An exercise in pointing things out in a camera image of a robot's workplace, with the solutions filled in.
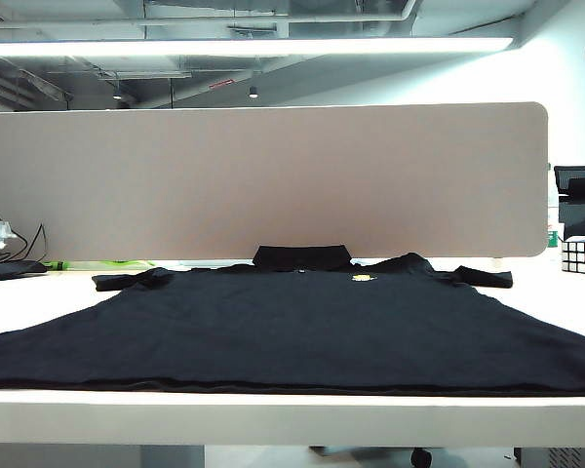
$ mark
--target white desk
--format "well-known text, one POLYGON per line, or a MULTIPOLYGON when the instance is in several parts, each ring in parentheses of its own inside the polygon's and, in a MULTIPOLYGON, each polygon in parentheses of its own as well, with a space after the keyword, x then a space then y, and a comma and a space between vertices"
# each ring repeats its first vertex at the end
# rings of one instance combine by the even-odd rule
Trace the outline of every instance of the white desk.
MULTIPOLYGON (((554 252, 505 259, 512 290, 481 289, 585 334, 585 275, 562 273, 554 252)), ((491 260, 434 260, 438 269, 491 260)), ((0 283, 0 332, 80 310, 92 273, 0 283)), ((584 447, 585 398, 201 395, 0 390, 0 443, 584 447)))

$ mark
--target ceiling light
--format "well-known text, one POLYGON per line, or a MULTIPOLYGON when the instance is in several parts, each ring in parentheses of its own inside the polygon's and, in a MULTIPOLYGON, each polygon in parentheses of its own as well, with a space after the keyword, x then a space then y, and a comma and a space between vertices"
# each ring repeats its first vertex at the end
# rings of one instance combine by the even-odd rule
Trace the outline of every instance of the ceiling light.
POLYGON ((0 57, 279 57, 327 54, 482 53, 506 49, 511 37, 245 39, 212 41, 76 41, 0 43, 0 57))
POLYGON ((117 100, 121 100, 122 96, 121 96, 121 89, 119 88, 119 85, 114 87, 114 92, 113 92, 113 99, 117 99, 117 100))

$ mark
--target ceiling pipe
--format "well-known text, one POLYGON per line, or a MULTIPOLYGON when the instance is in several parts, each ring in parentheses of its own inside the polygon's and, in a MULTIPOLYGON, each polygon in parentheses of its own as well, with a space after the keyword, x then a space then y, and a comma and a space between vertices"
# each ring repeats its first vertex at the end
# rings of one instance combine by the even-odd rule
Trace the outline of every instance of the ceiling pipe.
POLYGON ((46 95, 48 98, 63 102, 68 102, 73 99, 73 95, 71 93, 68 93, 66 90, 59 88, 54 83, 50 83, 40 76, 37 76, 34 73, 30 73, 24 69, 21 69, 19 72, 21 73, 21 77, 24 80, 39 90, 40 93, 46 95))
POLYGON ((0 112, 15 112, 16 108, 8 99, 0 97, 0 112))
MULTIPOLYGON (((404 6, 403 12, 399 15, 399 17, 401 19, 398 19, 398 20, 401 20, 401 21, 408 20, 410 18, 410 15, 411 15, 417 1, 418 0, 408 0, 406 5, 404 6)), ((379 13, 377 15, 373 15, 373 16, 381 17, 381 18, 390 18, 390 19, 381 19, 376 27, 372 27, 369 30, 364 31, 363 36, 367 36, 367 37, 385 36, 389 32, 390 26, 392 24, 391 21, 393 21, 394 17, 395 17, 395 15, 393 15, 393 14, 386 13, 387 11, 389 11, 389 7, 390 7, 390 4, 387 0, 377 0, 377 10, 379 11, 379 13)), ((366 17, 369 17, 370 15, 363 14, 363 16, 366 18, 366 17)), ((267 63, 266 65, 264 65, 261 72, 268 73, 271 71, 279 70, 279 69, 285 68, 287 66, 301 63, 301 62, 306 61, 308 59, 314 59, 315 57, 317 57, 317 56, 279 58, 279 59, 273 60, 273 61, 267 63)), ((243 81, 251 80, 253 78, 253 76, 254 76, 253 70, 243 70, 243 71, 239 71, 237 73, 230 74, 230 75, 226 76, 225 78, 221 78, 221 79, 217 80, 217 82, 229 81, 230 84, 234 84, 234 83, 240 83, 243 81)), ((191 88, 176 92, 175 100, 179 101, 179 100, 183 100, 183 99, 193 98, 195 96, 198 96, 198 95, 201 95, 204 93, 209 93, 209 92, 215 91, 217 88, 211 88, 212 84, 213 83, 201 84, 201 85, 193 86, 191 88)), ((156 108, 156 107, 166 105, 167 103, 168 103, 168 99, 166 97, 156 97, 153 99, 148 99, 148 100, 145 100, 143 102, 140 102, 137 105, 137 107, 151 109, 151 108, 156 108)))
POLYGON ((5 90, 13 91, 20 96, 28 99, 35 99, 35 95, 31 93, 29 90, 23 89, 22 87, 18 87, 17 83, 12 83, 11 81, 5 80, 4 78, 0 77, 0 87, 4 88, 5 90))
MULTIPOLYGON (((301 63, 302 61, 306 61, 308 59, 313 59, 315 56, 305 56, 305 57, 286 57, 286 58, 279 58, 273 61, 266 63, 261 72, 268 73, 271 71, 279 70, 280 68, 285 68, 287 66, 295 65, 297 63, 301 63)), ((175 92, 174 101, 178 103, 180 100, 193 98, 198 95, 202 95, 203 93, 209 93, 219 89, 219 87, 214 86, 217 83, 226 83, 222 86, 228 86, 235 83, 240 83, 246 80, 250 80, 254 75, 253 70, 244 70, 238 73, 233 73, 231 75, 224 76, 222 78, 217 78, 216 83, 209 82, 209 83, 202 83, 200 85, 196 85, 184 90, 177 90, 175 92)), ((169 97, 155 97, 152 99, 145 100, 140 102, 136 105, 136 108, 141 109, 155 109, 157 107, 161 107, 163 105, 169 104, 169 97)))
POLYGON ((422 0, 409 0, 404 7, 404 14, 407 14, 407 19, 401 22, 389 23, 389 33, 386 35, 392 36, 412 36, 413 26, 418 17, 418 10, 422 0))
POLYGON ((245 24, 293 24, 305 22, 363 22, 363 21, 405 21, 410 17, 416 0, 409 0, 401 13, 363 13, 343 15, 257 15, 252 17, 190 17, 190 18, 135 18, 135 19, 42 19, 26 21, 0 21, 0 29, 50 29, 53 27, 144 27, 144 26, 182 26, 194 23, 229 24, 239 22, 245 24))
POLYGON ((0 98, 6 99, 14 104, 20 105, 21 107, 25 107, 26 109, 32 109, 35 107, 35 104, 32 100, 27 99, 23 96, 18 96, 17 94, 5 90, 0 86, 0 98))
MULTIPOLYGON (((49 75, 68 75, 68 74, 95 74, 99 80, 115 79, 114 77, 118 74, 120 80, 139 80, 139 79, 169 79, 170 77, 166 73, 233 73, 236 71, 244 71, 247 68, 179 68, 177 70, 105 70, 105 69, 92 69, 92 70, 51 70, 48 71, 49 75), (125 78, 125 74, 138 74, 147 73, 147 77, 135 77, 125 78)), ((171 78, 182 78, 180 76, 172 76, 171 78)))

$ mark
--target exposed ceiling duct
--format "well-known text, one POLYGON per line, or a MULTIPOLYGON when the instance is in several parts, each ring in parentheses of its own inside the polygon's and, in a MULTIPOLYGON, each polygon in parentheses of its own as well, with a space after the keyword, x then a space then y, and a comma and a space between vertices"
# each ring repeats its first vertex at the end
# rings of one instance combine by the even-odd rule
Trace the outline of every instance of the exposed ceiling duct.
POLYGON ((81 26, 182 26, 202 24, 292 24, 292 23, 330 23, 366 21, 404 21, 410 17, 416 0, 408 0, 404 9, 396 13, 306 13, 299 15, 252 15, 252 16, 194 16, 173 18, 135 18, 135 19, 28 19, 21 21, 0 21, 0 29, 52 29, 81 26))
POLYGON ((23 96, 19 96, 17 93, 11 92, 9 90, 6 90, 4 88, 2 88, 0 86, 0 98, 4 99, 12 104, 15 104, 16 107, 19 107, 20 109, 25 109, 25 110, 30 110, 33 109, 35 104, 32 100, 23 97, 23 96))
MULTIPOLYGON (((266 64, 264 64, 261 69, 260 73, 268 73, 271 71, 279 70, 281 68, 285 68, 287 66, 291 66, 302 61, 306 61, 308 59, 312 59, 311 57, 286 57, 286 58, 278 58, 276 60, 272 60, 266 64)), ((177 91, 174 95, 175 100, 182 100, 187 98, 192 98, 194 96, 208 93, 213 90, 217 90, 224 86, 232 85, 234 83, 243 82, 246 80, 251 80, 255 75, 254 70, 243 70, 237 73, 233 73, 230 75, 225 76, 224 78, 220 78, 217 82, 205 82, 200 83, 196 86, 192 86, 187 89, 183 89, 177 91)), ((169 99, 167 97, 155 97, 152 99, 145 100, 140 102, 137 107, 140 108, 156 108, 167 105, 169 103, 169 99)))
POLYGON ((21 77, 34 86, 37 90, 41 93, 46 95, 48 98, 53 100, 59 100, 63 102, 68 102, 72 100, 73 96, 65 90, 62 90, 57 85, 50 83, 49 81, 44 80, 43 78, 30 73, 26 70, 20 70, 21 77))
POLYGON ((13 93, 16 93, 24 98, 31 100, 35 99, 35 95, 32 92, 24 89, 22 86, 19 86, 18 83, 12 83, 11 81, 5 78, 0 77, 0 87, 5 90, 9 90, 13 93))
POLYGON ((273 12, 281 9, 281 0, 146 0, 147 5, 170 7, 211 8, 213 10, 237 10, 273 12))

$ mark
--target yellow logo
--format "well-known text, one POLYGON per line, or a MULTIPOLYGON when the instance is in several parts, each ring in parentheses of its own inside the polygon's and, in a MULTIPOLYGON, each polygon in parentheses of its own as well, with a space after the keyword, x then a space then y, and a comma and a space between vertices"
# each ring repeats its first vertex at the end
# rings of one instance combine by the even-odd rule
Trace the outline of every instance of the yellow logo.
POLYGON ((372 280, 376 280, 376 278, 374 278, 371 275, 353 275, 353 278, 351 278, 353 281, 372 281, 372 280))

